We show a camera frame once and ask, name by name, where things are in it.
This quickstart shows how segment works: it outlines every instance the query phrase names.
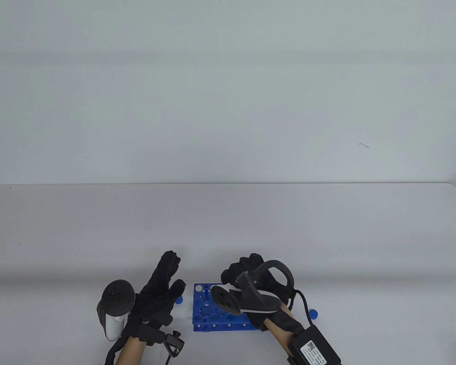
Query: controller handle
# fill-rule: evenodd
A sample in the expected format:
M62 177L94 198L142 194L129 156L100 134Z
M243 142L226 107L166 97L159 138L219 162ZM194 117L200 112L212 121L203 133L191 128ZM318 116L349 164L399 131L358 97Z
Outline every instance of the controller handle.
M122 335L125 318L134 303L135 290L126 280L112 281L103 291L96 312L109 341L116 341Z
M252 276L255 280L258 280L261 273L264 273L268 269L275 268L279 270L281 273L284 274L285 278L287 279L287 287L289 289L294 289L294 276L292 276L291 271L287 266L281 263L278 260L269 260L258 266L258 268L252 271Z

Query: white wall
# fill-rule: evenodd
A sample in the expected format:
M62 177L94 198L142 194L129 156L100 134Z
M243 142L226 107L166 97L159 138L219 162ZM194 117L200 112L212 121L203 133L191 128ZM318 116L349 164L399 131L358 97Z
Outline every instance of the white wall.
M175 181L456 183L456 0L0 0L0 183Z

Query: blue bottle cap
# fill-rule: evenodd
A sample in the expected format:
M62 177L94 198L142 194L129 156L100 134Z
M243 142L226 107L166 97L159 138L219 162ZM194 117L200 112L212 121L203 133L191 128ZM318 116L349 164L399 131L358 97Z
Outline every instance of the blue bottle cap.
M316 318L318 318L318 311L316 311L315 309L310 309L309 310L309 316L312 320L315 320Z

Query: black cable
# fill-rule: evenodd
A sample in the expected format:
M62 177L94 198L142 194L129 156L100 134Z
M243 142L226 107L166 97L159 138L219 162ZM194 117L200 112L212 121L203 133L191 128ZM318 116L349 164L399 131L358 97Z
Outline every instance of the black cable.
M111 346L110 351L108 351L108 354L106 355L105 365L113 365L115 354L125 346L127 339L128 336L120 336L120 338L117 339L117 342Z
M309 315L309 308L307 306L306 297L300 290L294 290L294 292L296 292L296 294L299 294L301 296L302 302L304 303L304 310L306 311L306 317L309 322L309 325L313 325L313 321L311 320L311 316Z

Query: black glove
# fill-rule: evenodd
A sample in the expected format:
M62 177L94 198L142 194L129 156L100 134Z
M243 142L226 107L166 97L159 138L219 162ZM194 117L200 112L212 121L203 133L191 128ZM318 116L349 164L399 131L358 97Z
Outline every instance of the black glove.
M179 268L180 261L173 251L167 251L162 255L147 285L136 294L122 336L139 337L139 331L144 326L158 330L162 325L171 324L170 313L174 303L186 287L186 283L178 279L169 288L169 282Z
M234 287L238 287L236 283L236 278L244 271L249 273L254 269L258 268L263 264L263 258L259 254L251 254L249 257L240 257L239 262L235 262L230 265L230 268L224 270L221 274L221 282L223 284L230 283ZM272 274L267 270L265 273L262 273L256 284L258 290L265 290L266 292L271 292L287 305L289 299L294 300L295 291L289 289L289 287L279 283ZM299 334L303 332L304 327L294 320L287 313L281 309L275 313L247 313L250 323L257 329L265 331L267 327L263 324L264 320L267 318L274 322L278 327L283 330Z

